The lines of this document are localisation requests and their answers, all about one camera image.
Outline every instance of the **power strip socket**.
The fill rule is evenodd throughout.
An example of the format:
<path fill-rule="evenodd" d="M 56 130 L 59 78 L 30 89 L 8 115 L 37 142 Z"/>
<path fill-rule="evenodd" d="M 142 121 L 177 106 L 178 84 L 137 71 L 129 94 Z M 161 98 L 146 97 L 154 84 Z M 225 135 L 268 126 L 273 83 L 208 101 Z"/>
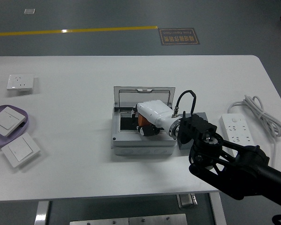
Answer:
<path fill-rule="evenodd" d="M 225 140 L 242 145 L 254 145 L 252 135 L 245 118 L 239 113 L 227 113 L 223 114 L 220 118 L 220 124 L 223 131 L 223 137 Z M 237 151 L 228 149 L 228 153 L 234 157 Z"/>

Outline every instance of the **purple plate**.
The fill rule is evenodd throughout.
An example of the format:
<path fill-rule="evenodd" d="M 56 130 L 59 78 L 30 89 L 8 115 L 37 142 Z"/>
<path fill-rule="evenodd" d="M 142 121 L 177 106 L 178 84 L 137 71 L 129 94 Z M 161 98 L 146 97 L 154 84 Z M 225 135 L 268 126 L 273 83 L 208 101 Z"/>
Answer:
<path fill-rule="evenodd" d="M 5 109 L 6 107 L 12 108 L 13 110 L 17 111 L 18 113 L 24 115 L 26 118 L 23 121 L 24 126 L 18 126 L 13 132 L 11 132 L 10 135 L 8 135 L 7 137 L 3 136 L 0 134 L 0 147 L 3 147 L 4 145 L 7 145 L 8 143 L 10 143 L 11 141 L 13 141 L 14 139 L 16 139 L 17 137 L 21 136 L 21 134 L 23 134 L 24 130 L 26 129 L 26 127 L 28 126 L 28 114 L 23 110 L 23 109 L 19 109 L 15 106 L 12 105 L 1 105 L 0 106 L 0 112 Z"/>

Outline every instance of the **table leg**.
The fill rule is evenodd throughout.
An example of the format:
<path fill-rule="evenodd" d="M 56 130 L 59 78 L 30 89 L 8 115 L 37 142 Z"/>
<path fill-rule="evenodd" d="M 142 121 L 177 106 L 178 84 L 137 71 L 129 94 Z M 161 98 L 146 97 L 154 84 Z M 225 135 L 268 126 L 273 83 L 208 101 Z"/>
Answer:
<path fill-rule="evenodd" d="M 39 201 L 34 225 L 46 225 L 50 201 Z"/>
<path fill-rule="evenodd" d="M 227 225 L 224 210 L 221 202 L 220 193 L 209 193 L 212 211 L 214 212 L 215 225 Z"/>

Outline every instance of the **white light switch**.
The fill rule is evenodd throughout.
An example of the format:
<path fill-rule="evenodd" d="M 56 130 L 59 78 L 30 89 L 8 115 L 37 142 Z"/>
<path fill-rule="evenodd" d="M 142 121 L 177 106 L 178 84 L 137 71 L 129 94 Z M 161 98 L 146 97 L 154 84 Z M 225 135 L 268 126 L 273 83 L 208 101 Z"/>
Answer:
<path fill-rule="evenodd" d="M 1 149 L 13 167 L 21 165 L 40 151 L 28 133 L 21 135 Z"/>
<path fill-rule="evenodd" d="M 17 138 L 12 144 L 8 145 L 8 148 L 11 150 L 18 162 L 33 152 L 23 137 Z"/>
<path fill-rule="evenodd" d="M 0 134 L 3 136 L 10 135 L 24 120 L 25 116 L 6 107 L 0 112 Z"/>

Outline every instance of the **floor marking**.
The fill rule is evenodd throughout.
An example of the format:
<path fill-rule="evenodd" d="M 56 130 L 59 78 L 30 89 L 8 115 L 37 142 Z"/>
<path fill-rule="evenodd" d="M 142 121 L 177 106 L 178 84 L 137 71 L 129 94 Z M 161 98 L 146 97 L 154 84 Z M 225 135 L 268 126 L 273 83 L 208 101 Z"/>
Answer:
<path fill-rule="evenodd" d="M 153 29 L 158 29 L 158 27 L 157 26 L 109 27 L 109 28 L 89 28 L 89 29 L 71 29 L 71 30 L 36 30 L 36 31 L 19 31 L 19 32 L 0 32 L 0 36 L 101 32 L 101 31 L 119 31 L 119 30 L 153 30 Z"/>

